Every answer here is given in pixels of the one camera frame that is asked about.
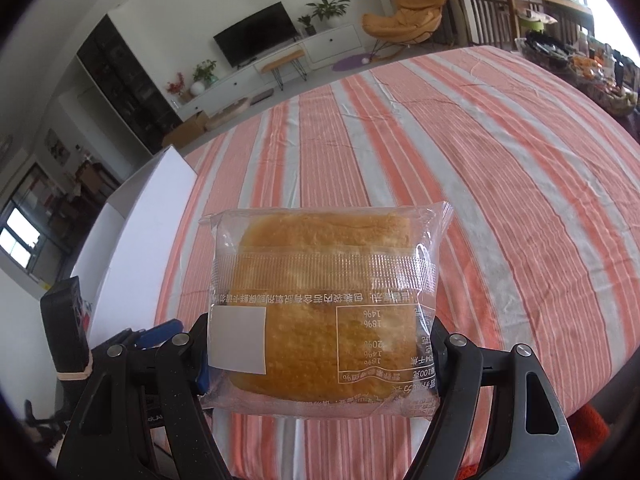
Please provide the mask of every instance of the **red cloth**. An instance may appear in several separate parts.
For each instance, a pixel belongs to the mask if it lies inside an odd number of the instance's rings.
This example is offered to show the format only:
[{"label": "red cloth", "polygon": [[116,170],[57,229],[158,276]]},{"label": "red cloth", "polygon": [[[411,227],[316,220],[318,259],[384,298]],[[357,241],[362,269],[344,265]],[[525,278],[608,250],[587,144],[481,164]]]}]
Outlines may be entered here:
[{"label": "red cloth", "polygon": [[[590,404],[585,404],[567,419],[574,436],[580,465],[583,465],[598,450],[609,436],[609,427],[600,414]],[[463,467],[456,480],[464,480],[476,474],[478,464]]]}]

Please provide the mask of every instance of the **striped tablecloth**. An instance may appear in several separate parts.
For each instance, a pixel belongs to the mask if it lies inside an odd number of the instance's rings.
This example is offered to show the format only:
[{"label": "striped tablecloth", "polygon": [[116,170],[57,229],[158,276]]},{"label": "striped tablecloth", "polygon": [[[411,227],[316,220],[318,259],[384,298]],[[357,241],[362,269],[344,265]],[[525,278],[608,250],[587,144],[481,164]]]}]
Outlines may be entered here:
[{"label": "striped tablecloth", "polygon": [[[567,415],[640,341],[640,149],[596,104],[491,47],[373,68],[285,101],[190,153],[198,173],[157,321],[207,309],[227,208],[449,201],[438,316],[476,344],[535,348]],[[489,393],[465,461],[479,457]],[[233,475],[399,479],[427,423],[294,420],[214,410]]]}]

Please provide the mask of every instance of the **black tv screen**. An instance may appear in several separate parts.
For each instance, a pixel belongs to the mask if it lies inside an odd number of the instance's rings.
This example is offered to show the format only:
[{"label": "black tv screen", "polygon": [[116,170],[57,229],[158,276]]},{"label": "black tv screen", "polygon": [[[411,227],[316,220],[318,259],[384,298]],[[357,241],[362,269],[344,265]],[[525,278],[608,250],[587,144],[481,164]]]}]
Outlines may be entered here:
[{"label": "black tv screen", "polygon": [[297,33],[282,2],[278,2],[223,30],[214,40],[229,65],[238,66]]}]

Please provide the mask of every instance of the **purple rug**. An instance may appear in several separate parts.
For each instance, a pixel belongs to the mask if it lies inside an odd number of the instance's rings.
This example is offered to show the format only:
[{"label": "purple rug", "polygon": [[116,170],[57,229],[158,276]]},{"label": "purple rug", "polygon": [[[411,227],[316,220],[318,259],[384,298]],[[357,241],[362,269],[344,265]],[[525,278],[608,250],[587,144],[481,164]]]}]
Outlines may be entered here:
[{"label": "purple rug", "polygon": [[344,59],[334,63],[332,70],[334,70],[334,72],[344,72],[345,70],[353,70],[354,68],[361,67],[364,65],[362,59],[365,57],[369,59],[369,54],[367,52],[345,57]]}]

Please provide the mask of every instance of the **snack package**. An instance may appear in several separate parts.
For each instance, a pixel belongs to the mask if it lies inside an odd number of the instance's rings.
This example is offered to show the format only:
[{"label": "snack package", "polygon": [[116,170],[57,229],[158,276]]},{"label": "snack package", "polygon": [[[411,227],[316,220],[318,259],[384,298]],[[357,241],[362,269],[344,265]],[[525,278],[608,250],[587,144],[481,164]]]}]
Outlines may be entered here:
[{"label": "snack package", "polygon": [[438,246],[430,206],[229,210],[216,239],[203,407],[430,417]]}]

